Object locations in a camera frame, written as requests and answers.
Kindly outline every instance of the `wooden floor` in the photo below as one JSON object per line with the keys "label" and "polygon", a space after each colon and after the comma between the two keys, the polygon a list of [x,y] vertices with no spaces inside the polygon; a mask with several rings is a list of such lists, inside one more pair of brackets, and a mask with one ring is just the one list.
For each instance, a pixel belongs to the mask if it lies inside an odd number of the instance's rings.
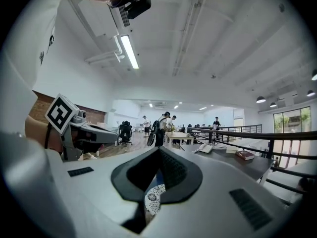
{"label": "wooden floor", "polygon": [[[118,146],[106,145],[104,149],[99,151],[99,157],[97,158],[105,158],[105,157],[120,155],[120,154],[129,153],[129,152],[133,152],[133,151],[145,149],[145,148],[151,149],[155,145],[155,142],[154,142],[152,146],[150,147],[147,146],[148,138],[144,138],[144,132],[143,133],[133,132],[130,141],[132,142],[133,145],[131,144],[127,144],[127,146],[125,146],[125,144],[120,144]],[[179,144],[173,145],[172,147],[179,149]]]}

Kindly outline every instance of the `wooden panel wall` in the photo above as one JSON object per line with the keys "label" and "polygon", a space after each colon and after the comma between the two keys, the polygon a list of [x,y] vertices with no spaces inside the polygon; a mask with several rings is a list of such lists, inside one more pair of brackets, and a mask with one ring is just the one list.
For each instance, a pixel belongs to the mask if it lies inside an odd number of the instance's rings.
{"label": "wooden panel wall", "polygon": [[[36,103],[34,104],[31,112],[30,117],[34,118],[35,120],[42,121],[45,123],[49,123],[46,118],[44,117],[46,111],[50,107],[51,103],[53,102],[54,98],[35,92],[34,93],[38,96],[38,99]],[[104,122],[105,121],[105,112],[89,109],[83,106],[76,105],[82,110],[86,111],[86,120],[88,122],[91,122],[93,124],[97,124],[98,122]]]}

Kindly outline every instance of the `black office chair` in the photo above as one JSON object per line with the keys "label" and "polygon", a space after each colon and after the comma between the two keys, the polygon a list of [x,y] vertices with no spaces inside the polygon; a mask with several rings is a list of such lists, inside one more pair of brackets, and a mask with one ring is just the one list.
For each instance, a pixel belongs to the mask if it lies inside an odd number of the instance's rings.
{"label": "black office chair", "polygon": [[118,143],[125,143],[125,145],[127,145],[127,143],[130,143],[131,145],[132,142],[130,142],[130,138],[131,138],[131,129],[132,126],[130,125],[130,123],[128,121],[123,121],[122,124],[120,124],[119,126],[119,137],[122,138],[122,140]]}

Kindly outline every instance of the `white telephone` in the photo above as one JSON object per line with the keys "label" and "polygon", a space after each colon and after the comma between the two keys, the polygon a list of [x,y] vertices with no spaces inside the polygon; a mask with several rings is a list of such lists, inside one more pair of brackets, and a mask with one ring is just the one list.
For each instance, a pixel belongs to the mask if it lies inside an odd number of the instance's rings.
{"label": "white telephone", "polygon": [[204,153],[209,153],[212,150],[212,145],[202,144],[198,150]]}

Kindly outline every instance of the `book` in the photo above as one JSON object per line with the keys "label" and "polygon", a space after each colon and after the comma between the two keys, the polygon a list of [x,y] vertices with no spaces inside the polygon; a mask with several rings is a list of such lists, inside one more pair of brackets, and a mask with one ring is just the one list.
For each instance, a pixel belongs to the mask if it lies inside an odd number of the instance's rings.
{"label": "book", "polygon": [[236,155],[245,161],[254,159],[254,154],[247,151],[237,151]]}

